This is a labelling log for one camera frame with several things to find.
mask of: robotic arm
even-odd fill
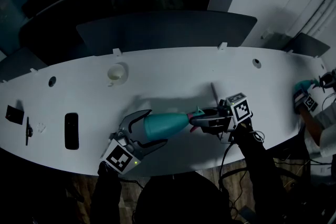
[[[328,88],[336,88],[336,68],[331,72],[325,73],[320,78],[320,87],[322,87],[323,91]]]
[[[191,132],[200,127],[204,133],[218,135],[231,133],[240,122],[253,115],[243,93],[221,100],[216,108],[197,109],[189,114],[150,113],[151,110],[142,110],[126,116],[118,131],[111,134],[101,161],[116,172],[125,174],[188,124],[193,126]],[[142,119],[145,132],[134,132],[134,123]]]

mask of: small white object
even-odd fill
[[[43,131],[46,129],[46,126],[45,126],[44,123],[39,122],[39,123],[37,124],[36,129],[37,129],[37,132],[38,132],[39,134],[41,134],[41,133],[43,133]]]
[[[125,67],[119,63],[116,63],[109,69],[107,76],[110,79],[110,83],[108,84],[109,87],[113,85],[122,85],[127,81],[127,72]]]
[[[113,49],[113,54],[114,54],[115,56],[121,56],[121,55],[122,55],[122,52],[121,52],[121,50],[120,50],[119,48],[117,48],[117,49]]]
[[[222,42],[219,46],[218,46],[218,50],[224,50],[227,47],[227,42]]]

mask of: person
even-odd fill
[[[232,133],[253,184],[259,223],[284,223],[290,203],[273,158],[253,136],[250,119]],[[91,224],[119,223],[121,184],[104,163],[91,201]],[[230,213],[229,194],[196,172],[152,177],[142,190],[133,223],[241,223]]]
[[[297,107],[306,126],[305,144],[310,158],[336,154],[336,103],[313,117],[302,103]]]

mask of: phone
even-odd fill
[[[65,115],[65,148],[68,150],[77,150],[78,141],[78,114],[68,113]]]

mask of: white cup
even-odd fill
[[[110,83],[108,84],[109,87],[113,85],[122,85],[127,80],[125,67],[118,63],[114,64],[109,71],[107,71],[107,76],[110,79]]]

